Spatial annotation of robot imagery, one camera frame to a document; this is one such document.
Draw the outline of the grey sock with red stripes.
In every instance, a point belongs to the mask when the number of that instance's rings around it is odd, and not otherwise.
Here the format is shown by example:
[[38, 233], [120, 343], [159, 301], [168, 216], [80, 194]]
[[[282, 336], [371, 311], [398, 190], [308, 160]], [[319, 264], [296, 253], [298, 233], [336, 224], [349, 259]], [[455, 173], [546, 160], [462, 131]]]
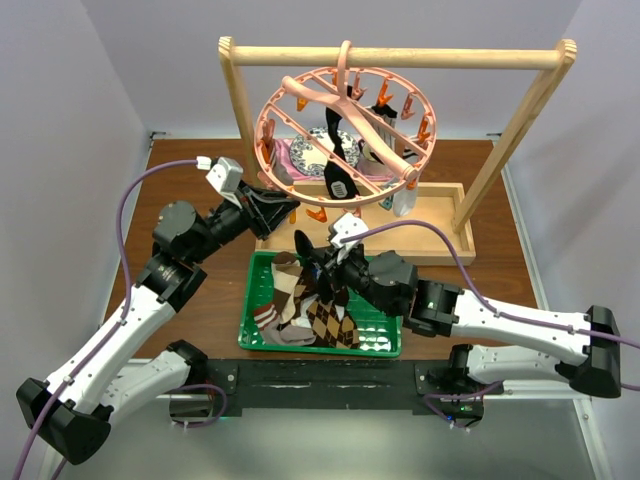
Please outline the grey sock with red stripes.
[[292, 186], [294, 184], [294, 180], [287, 171], [286, 167], [278, 160], [275, 159], [272, 164], [272, 171], [274, 176], [284, 185]]
[[308, 318], [298, 317], [283, 322], [273, 303], [256, 308], [252, 316], [265, 344], [309, 346], [316, 341], [316, 334]]

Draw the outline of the pink round clip hanger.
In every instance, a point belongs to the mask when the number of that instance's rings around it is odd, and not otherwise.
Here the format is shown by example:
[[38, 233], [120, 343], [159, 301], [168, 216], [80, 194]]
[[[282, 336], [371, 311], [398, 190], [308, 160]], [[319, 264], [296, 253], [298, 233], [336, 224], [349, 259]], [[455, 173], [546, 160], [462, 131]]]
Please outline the pink round clip hanger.
[[[254, 152], [263, 181], [320, 208], [354, 209], [413, 190], [436, 140], [430, 101], [380, 63], [357, 65], [348, 40], [333, 55], [284, 77], [262, 108]], [[319, 193], [289, 175], [274, 139], [277, 125], [293, 131], [289, 161], [322, 182]]]

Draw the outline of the black sock with blue logo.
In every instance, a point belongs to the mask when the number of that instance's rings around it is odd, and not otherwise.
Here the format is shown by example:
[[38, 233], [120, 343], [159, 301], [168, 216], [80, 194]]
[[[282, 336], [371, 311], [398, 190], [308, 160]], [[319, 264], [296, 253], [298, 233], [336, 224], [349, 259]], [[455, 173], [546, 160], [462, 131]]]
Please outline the black sock with blue logo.
[[346, 306], [350, 299], [343, 279], [348, 258], [346, 250], [334, 246], [315, 247], [302, 230], [294, 232], [294, 244], [303, 266], [312, 274], [320, 301]]

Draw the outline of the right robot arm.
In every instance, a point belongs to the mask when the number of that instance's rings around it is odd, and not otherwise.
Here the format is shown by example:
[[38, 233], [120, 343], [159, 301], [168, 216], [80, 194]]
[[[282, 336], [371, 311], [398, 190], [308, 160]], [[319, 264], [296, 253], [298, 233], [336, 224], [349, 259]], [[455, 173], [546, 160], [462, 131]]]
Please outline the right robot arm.
[[477, 384], [512, 378], [551, 379], [592, 397], [622, 393], [619, 334], [613, 312], [593, 305], [563, 313], [488, 299], [475, 289], [424, 279], [394, 251], [367, 257], [362, 247], [316, 249], [320, 296], [332, 300], [346, 288], [376, 310], [400, 317], [425, 337], [473, 337], [501, 342], [499, 348], [457, 346], [445, 369], [459, 393]]

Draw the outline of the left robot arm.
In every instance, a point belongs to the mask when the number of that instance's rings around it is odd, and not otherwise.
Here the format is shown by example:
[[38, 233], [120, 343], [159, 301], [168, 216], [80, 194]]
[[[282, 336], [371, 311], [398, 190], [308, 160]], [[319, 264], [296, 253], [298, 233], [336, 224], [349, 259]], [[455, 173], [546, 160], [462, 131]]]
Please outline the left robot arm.
[[146, 402], [172, 390], [208, 387], [207, 356], [184, 340], [134, 374], [120, 371], [193, 297], [206, 278], [200, 263], [246, 231], [268, 238], [298, 205], [282, 192], [245, 182], [207, 216], [186, 201], [166, 205], [152, 233], [152, 256], [122, 304], [46, 380], [28, 378], [18, 388], [31, 438], [78, 465], [100, 449], [118, 421]]

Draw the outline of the orange clothespin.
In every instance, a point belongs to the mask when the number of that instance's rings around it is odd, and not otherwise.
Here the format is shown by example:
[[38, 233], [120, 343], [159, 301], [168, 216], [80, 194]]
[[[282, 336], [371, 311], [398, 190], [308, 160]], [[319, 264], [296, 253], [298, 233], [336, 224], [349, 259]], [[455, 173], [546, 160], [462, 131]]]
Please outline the orange clothespin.
[[326, 213], [326, 209], [321, 207], [319, 210], [314, 211], [311, 209], [306, 210], [306, 214], [309, 218], [318, 221], [320, 223], [326, 223], [328, 221], [328, 216]]

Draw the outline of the brown and cream sock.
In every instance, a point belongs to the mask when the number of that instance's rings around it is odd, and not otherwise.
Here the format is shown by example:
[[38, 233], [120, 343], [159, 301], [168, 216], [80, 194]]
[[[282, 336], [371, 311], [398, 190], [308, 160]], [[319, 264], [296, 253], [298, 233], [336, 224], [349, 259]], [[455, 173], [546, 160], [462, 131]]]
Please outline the brown and cream sock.
[[290, 252], [276, 254], [271, 262], [274, 285], [272, 303], [283, 329], [293, 319], [306, 315], [306, 309], [317, 299], [314, 287], [303, 273], [303, 267]]

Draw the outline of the pink cloth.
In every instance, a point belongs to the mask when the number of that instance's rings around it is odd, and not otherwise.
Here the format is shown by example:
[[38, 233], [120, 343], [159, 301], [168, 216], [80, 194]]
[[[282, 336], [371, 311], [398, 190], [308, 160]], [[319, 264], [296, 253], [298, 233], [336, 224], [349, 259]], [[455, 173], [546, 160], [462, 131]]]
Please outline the pink cloth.
[[[277, 139], [276, 140], [276, 149], [275, 149], [275, 155], [276, 158], [286, 167], [287, 171], [289, 172], [289, 174], [291, 175], [291, 177], [293, 178], [293, 180], [295, 181], [320, 181], [324, 179], [324, 174], [322, 178], [310, 178], [310, 177], [305, 177], [300, 173], [297, 173], [294, 168], [293, 165], [291, 164], [291, 161], [289, 159], [289, 149], [291, 146], [291, 143], [294, 139]], [[357, 166], [354, 167], [356, 170], [358, 170], [360, 173], [364, 174], [363, 172], [361, 172]], [[387, 169], [387, 172], [385, 174], [382, 175], [367, 175], [364, 174], [369, 180], [374, 181], [374, 182], [383, 182], [383, 181], [387, 181], [393, 178], [393, 174]]]

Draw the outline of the brown argyle sock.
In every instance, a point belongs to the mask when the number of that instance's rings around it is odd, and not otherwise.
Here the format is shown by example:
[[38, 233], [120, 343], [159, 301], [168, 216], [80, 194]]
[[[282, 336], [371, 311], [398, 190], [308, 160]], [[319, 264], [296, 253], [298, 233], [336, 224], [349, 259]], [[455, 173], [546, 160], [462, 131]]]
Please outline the brown argyle sock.
[[344, 293], [334, 301], [313, 300], [306, 308], [306, 316], [315, 335], [314, 347], [358, 349], [360, 335], [357, 324], [346, 306], [349, 296]]

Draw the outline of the floral ceramic plate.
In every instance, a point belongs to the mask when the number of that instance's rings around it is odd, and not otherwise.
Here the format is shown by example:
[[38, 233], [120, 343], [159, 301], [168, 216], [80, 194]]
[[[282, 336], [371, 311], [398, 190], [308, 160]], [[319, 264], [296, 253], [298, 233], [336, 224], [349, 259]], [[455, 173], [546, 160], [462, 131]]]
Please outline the floral ceramic plate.
[[[309, 130], [322, 146], [332, 151], [334, 148], [328, 129], [326, 127], [315, 127]], [[351, 167], [356, 167], [359, 161], [358, 142], [347, 132], [339, 130], [338, 136], [341, 139], [345, 160]], [[322, 178], [327, 163], [326, 156], [304, 136], [298, 135], [294, 138], [289, 149], [289, 159], [297, 173], [310, 178]]]

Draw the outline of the green plastic tray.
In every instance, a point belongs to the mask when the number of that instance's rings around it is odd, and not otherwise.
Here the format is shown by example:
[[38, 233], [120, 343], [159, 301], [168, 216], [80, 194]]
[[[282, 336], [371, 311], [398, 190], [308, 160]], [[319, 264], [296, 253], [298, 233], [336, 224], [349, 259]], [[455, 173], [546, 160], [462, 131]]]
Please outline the green plastic tray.
[[323, 303], [314, 275], [289, 252], [252, 256], [238, 344], [249, 350], [394, 358], [401, 322], [349, 291]]

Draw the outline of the wooden hanging rack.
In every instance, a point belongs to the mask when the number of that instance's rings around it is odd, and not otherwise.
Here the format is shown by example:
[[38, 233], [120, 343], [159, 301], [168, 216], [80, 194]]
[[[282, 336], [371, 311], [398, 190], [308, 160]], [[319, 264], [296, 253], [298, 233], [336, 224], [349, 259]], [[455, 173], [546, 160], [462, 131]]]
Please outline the wooden hanging rack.
[[[280, 88], [284, 77], [316, 69], [321, 60], [333, 60], [333, 53], [339, 47], [239, 46], [229, 36], [220, 39], [220, 64], [250, 160], [249, 171], [264, 185], [268, 186], [259, 172], [254, 152], [255, 126], [262, 108]], [[393, 250], [420, 266], [446, 266], [456, 261], [472, 263], [476, 249], [471, 216], [574, 64], [578, 51], [575, 41], [563, 39], [552, 50], [352, 48], [357, 65], [380, 63], [384, 69], [399, 75], [404, 68], [496, 69], [533, 70], [536, 78], [470, 187], [423, 181], [422, 174], [430, 158], [415, 186], [417, 201], [408, 215], [396, 217], [392, 212], [393, 199], [388, 199], [354, 209], [325, 207], [328, 221], [320, 223], [306, 214], [307, 209], [317, 211], [320, 207], [298, 200], [300, 206], [295, 219], [286, 222], [266, 240], [258, 241], [257, 249], [291, 251], [296, 230], [305, 232], [315, 243], [325, 242], [331, 223], [341, 214], [351, 212], [359, 213], [370, 228], [391, 226], [389, 234], [377, 233], [365, 240], [368, 252]], [[305, 181], [299, 185], [308, 193], [320, 192], [316, 182]]]

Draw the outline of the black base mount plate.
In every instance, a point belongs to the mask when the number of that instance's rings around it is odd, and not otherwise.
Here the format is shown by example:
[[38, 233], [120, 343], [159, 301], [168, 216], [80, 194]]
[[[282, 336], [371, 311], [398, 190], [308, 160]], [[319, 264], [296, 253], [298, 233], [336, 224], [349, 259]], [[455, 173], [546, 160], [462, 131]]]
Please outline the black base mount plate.
[[203, 390], [168, 396], [176, 422], [199, 422], [218, 412], [240, 417], [248, 409], [404, 410], [426, 415], [439, 409], [453, 420], [482, 418], [493, 388], [449, 371], [445, 360], [232, 360], [208, 362], [208, 380], [227, 394]]

